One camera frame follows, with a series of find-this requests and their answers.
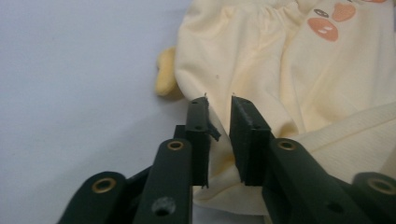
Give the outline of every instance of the white background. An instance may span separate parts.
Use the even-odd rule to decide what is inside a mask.
[[[0,223],[55,223],[90,176],[150,166],[187,102],[154,94],[190,0],[0,1]],[[262,223],[194,206],[193,223]]]

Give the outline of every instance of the black plastic part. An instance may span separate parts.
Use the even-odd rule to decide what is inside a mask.
[[[396,223],[396,180],[378,173],[358,174],[351,196],[375,223]]]
[[[262,195],[274,224],[373,223],[299,143],[273,140],[267,162]]]
[[[76,192],[59,223],[121,223],[128,206],[126,187],[125,177],[118,173],[90,177]]]
[[[206,97],[192,100],[189,104],[185,137],[192,145],[192,184],[208,187],[210,136],[219,140],[219,132],[209,119],[209,102]]]
[[[186,125],[177,125],[174,138],[186,138]]]
[[[167,140],[160,145],[133,223],[191,223],[191,201],[191,144]]]
[[[271,128],[249,100],[233,96],[230,139],[241,181],[247,186],[262,186],[264,148],[274,139]]]
[[[129,202],[129,206],[124,215],[124,223],[130,223],[134,219],[150,170],[151,166],[127,180],[128,185],[126,189],[126,197]]]

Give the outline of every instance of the cloth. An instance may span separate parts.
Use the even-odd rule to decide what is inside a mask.
[[[276,137],[299,141],[330,174],[396,178],[394,3],[385,0],[194,0],[177,42],[176,78],[188,99],[206,93],[212,122],[209,189],[194,201],[266,215],[261,188],[234,166],[233,94],[252,101]]]

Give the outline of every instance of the printed pattern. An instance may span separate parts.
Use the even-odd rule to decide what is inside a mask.
[[[387,0],[363,0],[364,2],[370,3],[384,3]],[[307,23],[309,27],[314,31],[315,34],[324,38],[328,41],[336,41],[338,39],[338,29],[330,21],[329,14],[320,8],[315,8],[314,12],[321,18],[310,18]],[[332,13],[332,19],[337,22],[348,21],[352,19],[356,14],[356,8],[349,3],[336,3],[334,5],[334,11]]]

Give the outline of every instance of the yellow fabric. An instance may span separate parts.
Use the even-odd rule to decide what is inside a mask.
[[[175,47],[164,50],[157,60],[158,76],[155,84],[155,92],[160,96],[166,96],[177,87],[175,79]]]
[[[222,133],[210,152],[210,188],[196,189],[194,201],[267,213],[261,188],[241,184],[234,166],[233,94],[330,175],[350,182],[359,172],[395,170],[394,157],[387,161],[396,148],[393,20],[392,1],[193,0],[179,29],[177,84],[190,100],[206,93]]]

